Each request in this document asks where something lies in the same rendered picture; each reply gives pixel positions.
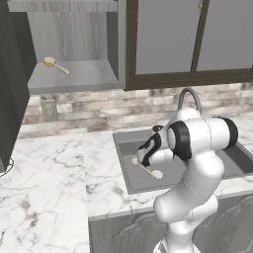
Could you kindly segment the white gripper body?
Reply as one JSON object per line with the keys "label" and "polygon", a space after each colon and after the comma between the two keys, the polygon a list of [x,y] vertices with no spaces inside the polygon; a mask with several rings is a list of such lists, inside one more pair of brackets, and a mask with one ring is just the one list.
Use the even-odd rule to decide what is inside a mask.
{"label": "white gripper body", "polygon": [[157,150],[150,157],[150,164],[161,164],[165,162],[170,162],[174,159],[174,153],[170,148]]}

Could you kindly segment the wooden dish brush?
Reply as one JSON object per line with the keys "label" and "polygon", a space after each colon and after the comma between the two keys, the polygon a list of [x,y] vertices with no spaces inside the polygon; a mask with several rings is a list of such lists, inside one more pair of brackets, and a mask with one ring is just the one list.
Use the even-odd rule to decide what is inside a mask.
{"label": "wooden dish brush", "polygon": [[142,168],[146,173],[148,173],[151,177],[153,177],[156,180],[160,180],[163,178],[163,173],[159,170],[150,171],[147,168],[145,168],[142,164],[139,163],[138,159],[136,157],[133,157],[131,160],[131,164],[133,166],[139,166]]}
{"label": "wooden dish brush", "polygon": [[59,65],[57,65],[55,63],[55,59],[51,56],[47,56],[44,60],[43,60],[43,64],[45,66],[48,66],[48,67],[52,67],[52,66],[55,66],[57,67],[58,69],[60,69],[61,71],[65,72],[66,74],[69,74],[69,70],[64,68],[64,67],[61,67]]}

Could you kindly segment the grey base cabinet door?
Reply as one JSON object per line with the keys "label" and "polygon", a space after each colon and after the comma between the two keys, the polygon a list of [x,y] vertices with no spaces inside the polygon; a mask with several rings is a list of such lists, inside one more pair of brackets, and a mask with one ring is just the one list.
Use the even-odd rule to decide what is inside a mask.
{"label": "grey base cabinet door", "polygon": [[89,222],[91,253],[153,253],[166,224],[153,212]]}
{"label": "grey base cabinet door", "polygon": [[253,194],[222,199],[218,210],[196,229],[201,253],[253,253]]}

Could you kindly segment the grey dark-framed cabinet door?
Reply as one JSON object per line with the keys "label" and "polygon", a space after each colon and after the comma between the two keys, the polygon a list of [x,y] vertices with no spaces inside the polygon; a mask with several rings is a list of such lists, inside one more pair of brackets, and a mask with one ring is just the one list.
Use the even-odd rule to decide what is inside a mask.
{"label": "grey dark-framed cabinet door", "polygon": [[194,85],[193,0],[126,0],[126,89]]}
{"label": "grey dark-framed cabinet door", "polygon": [[194,85],[253,81],[253,0],[193,0]]}

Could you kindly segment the dark open cabinet door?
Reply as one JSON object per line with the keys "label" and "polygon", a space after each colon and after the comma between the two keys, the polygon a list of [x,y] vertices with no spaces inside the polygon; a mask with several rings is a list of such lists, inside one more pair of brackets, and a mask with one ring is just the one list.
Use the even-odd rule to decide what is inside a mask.
{"label": "dark open cabinet door", "polygon": [[10,12],[8,0],[0,0],[0,172],[9,166],[36,64],[28,15]]}

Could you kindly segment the grey curved tap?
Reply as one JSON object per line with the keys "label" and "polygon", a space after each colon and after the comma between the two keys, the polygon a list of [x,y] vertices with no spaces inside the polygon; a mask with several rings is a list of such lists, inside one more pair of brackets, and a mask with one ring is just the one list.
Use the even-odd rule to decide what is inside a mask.
{"label": "grey curved tap", "polygon": [[197,94],[197,92],[193,88],[190,88],[190,87],[186,87],[181,91],[181,93],[179,95],[179,99],[178,99],[178,111],[182,109],[183,103],[184,103],[184,98],[187,93],[190,93],[192,95],[192,97],[195,101],[195,104],[196,104],[197,111],[200,114],[202,114],[202,105],[201,105],[199,95]]}

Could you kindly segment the grey open wall cabinet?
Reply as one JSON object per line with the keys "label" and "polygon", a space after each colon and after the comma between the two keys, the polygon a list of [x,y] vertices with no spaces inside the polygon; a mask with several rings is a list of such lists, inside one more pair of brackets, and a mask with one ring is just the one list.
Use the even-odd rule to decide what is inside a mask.
{"label": "grey open wall cabinet", "polygon": [[[127,0],[8,0],[28,15],[37,64],[32,95],[125,86]],[[51,56],[69,74],[43,60]]]}

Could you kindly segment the grey wall socket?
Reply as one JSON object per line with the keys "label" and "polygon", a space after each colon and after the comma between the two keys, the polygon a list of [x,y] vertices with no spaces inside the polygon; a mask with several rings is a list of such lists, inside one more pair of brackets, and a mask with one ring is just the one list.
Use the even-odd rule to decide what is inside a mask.
{"label": "grey wall socket", "polygon": [[41,96],[41,107],[43,119],[46,122],[54,122],[58,120],[56,99],[54,97]]}

